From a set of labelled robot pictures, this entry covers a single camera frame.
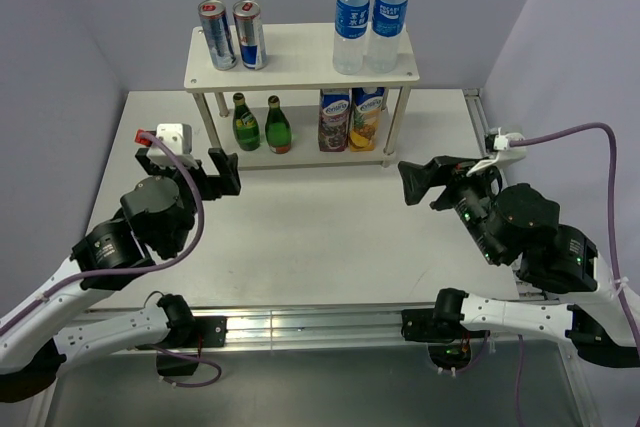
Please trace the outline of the green glass bottle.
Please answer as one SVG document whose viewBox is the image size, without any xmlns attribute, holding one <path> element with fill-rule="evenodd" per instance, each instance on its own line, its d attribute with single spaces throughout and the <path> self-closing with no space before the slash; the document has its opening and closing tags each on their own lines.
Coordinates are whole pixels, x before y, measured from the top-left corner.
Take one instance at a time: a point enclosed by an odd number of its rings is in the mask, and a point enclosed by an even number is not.
<svg viewBox="0 0 640 427">
<path fill-rule="evenodd" d="M 268 98 L 268 114 L 265 125 L 265 135 L 270 150 L 276 154 L 285 154 L 291 148 L 292 131 L 289 121 L 280 106 L 280 99 L 276 95 Z"/>
<path fill-rule="evenodd" d="M 261 142 L 258 122 L 246 104 L 245 96 L 238 92 L 233 95 L 233 133 L 239 147 L 244 151 L 254 151 Z"/>
</svg>

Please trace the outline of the silver drink can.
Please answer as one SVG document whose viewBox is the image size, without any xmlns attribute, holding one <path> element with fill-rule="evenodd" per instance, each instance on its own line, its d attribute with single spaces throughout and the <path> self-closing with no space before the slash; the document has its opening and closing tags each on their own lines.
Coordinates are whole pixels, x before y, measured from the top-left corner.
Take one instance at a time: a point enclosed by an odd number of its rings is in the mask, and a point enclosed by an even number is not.
<svg viewBox="0 0 640 427">
<path fill-rule="evenodd" d="M 267 53 L 260 6 L 254 0 L 240 0 L 232 13 L 244 66 L 252 70 L 264 68 Z"/>
<path fill-rule="evenodd" d="M 237 64 L 225 4 L 205 0 L 198 5 L 198 15 L 214 67 L 230 70 Z"/>
</svg>

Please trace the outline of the blue-label water bottle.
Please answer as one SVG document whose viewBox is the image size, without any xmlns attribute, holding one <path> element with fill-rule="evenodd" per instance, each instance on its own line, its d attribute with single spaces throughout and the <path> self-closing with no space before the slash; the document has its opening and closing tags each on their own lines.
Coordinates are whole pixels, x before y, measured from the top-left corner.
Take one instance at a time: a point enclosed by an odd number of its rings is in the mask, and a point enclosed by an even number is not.
<svg viewBox="0 0 640 427">
<path fill-rule="evenodd" d="M 336 0 L 334 20 L 334 69 L 354 75 L 363 66 L 370 0 Z"/>
<path fill-rule="evenodd" d="M 374 1 L 367 48 L 367 61 L 371 70 L 388 73 L 395 68 L 407 7 L 408 0 Z"/>
</svg>

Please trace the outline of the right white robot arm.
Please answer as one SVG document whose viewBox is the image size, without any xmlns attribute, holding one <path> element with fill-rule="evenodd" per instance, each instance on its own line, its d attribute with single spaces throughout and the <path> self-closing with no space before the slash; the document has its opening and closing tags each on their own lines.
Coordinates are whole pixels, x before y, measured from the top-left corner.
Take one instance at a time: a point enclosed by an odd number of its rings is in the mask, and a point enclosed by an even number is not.
<svg viewBox="0 0 640 427">
<path fill-rule="evenodd" d="M 438 156 L 425 165 L 402 161 L 407 205 L 432 188 L 430 207 L 454 211 L 485 261 L 513 268 L 534 299 L 504 301 L 443 288 L 427 308 L 402 312 L 407 341 L 446 342 L 505 331 L 573 346 L 589 363 L 636 368 L 639 353 L 611 269 L 579 229 L 560 221 L 560 206 L 527 183 L 503 186 L 500 172 L 481 173 L 469 158 Z"/>
</svg>

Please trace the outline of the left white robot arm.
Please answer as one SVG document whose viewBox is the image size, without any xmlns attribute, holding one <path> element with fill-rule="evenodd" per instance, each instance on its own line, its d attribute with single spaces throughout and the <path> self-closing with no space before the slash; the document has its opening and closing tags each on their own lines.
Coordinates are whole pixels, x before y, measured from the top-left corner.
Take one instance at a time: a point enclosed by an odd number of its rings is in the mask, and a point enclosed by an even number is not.
<svg viewBox="0 0 640 427">
<path fill-rule="evenodd" d="M 115 215 L 94 227 L 59 269 L 1 320 L 1 400 L 16 403 L 36 396 L 76 365 L 121 350 L 158 349 L 157 372 L 167 382 L 195 372 L 197 359 L 169 360 L 176 348 L 221 347 L 227 320 L 196 319 L 176 294 L 152 296 L 125 315 L 76 326 L 73 320 L 94 304 L 123 290 L 155 267 L 159 256 L 173 262 L 190 253 L 204 227 L 205 201 L 241 191 L 238 157 L 221 148 L 208 155 L 217 174 L 200 161 L 180 156 L 177 169 L 163 154 L 141 148 L 136 160 L 145 179 L 123 195 Z"/>
</svg>

